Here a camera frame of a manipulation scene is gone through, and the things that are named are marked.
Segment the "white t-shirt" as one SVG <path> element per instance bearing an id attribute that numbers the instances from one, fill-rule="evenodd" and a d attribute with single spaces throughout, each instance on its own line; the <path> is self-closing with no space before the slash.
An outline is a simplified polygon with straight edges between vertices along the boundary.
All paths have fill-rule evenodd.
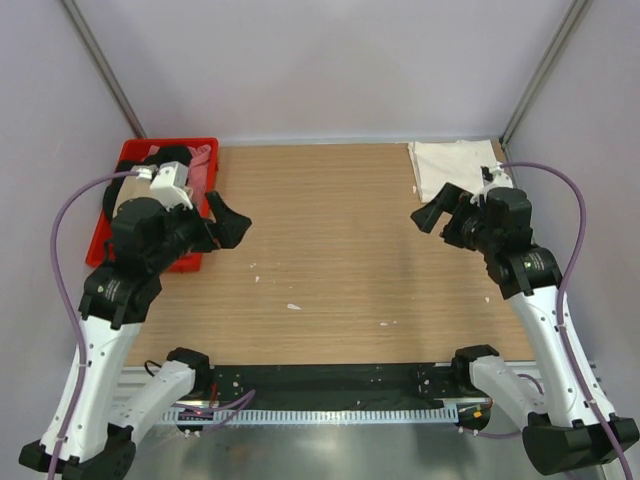
<path id="1" fill-rule="evenodd" d="M 481 169 L 499 163 L 490 140 L 410 142 L 407 149 L 422 204 L 432 201 L 446 183 L 475 193 L 483 187 Z"/>

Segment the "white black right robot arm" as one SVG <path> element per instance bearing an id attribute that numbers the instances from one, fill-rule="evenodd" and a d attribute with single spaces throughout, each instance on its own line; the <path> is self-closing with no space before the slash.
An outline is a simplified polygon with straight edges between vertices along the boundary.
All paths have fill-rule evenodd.
<path id="1" fill-rule="evenodd" d="M 412 221 L 429 233 L 440 216 L 450 219 L 440 236 L 454 247 L 479 252 L 525 329 L 543 382 L 527 383 L 489 345 L 459 349 L 450 372 L 459 394 L 487 394 L 518 427 L 527 457 L 542 475 L 617 461 L 633 478 L 626 451 L 639 440 L 632 418 L 618 415 L 602 390 L 573 325 L 567 299 L 570 275 L 586 230 L 586 205 L 577 185 L 562 172 L 551 174 L 573 191 L 579 207 L 576 242 L 566 268 L 534 241 L 532 204 L 513 186 L 504 164 L 483 167 L 482 185 L 469 191 L 446 182 Z"/>

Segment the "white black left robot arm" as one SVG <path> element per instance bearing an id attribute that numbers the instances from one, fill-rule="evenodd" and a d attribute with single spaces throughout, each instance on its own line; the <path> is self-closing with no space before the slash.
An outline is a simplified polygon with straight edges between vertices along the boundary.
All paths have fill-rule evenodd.
<path id="1" fill-rule="evenodd" d="M 237 247 L 252 224 L 216 191 L 205 195 L 212 217 L 202 216 L 186 190 L 188 169 L 178 161 L 126 174 L 146 190 L 120 204 L 104 260 L 85 280 L 78 307 L 66 308 L 76 337 L 73 363 L 48 429 L 19 455 L 20 465 L 50 479 L 124 478 L 160 417 L 212 387 L 208 356 L 177 348 L 126 403 L 112 406 L 129 350 L 161 292 L 161 275 L 188 253 Z"/>

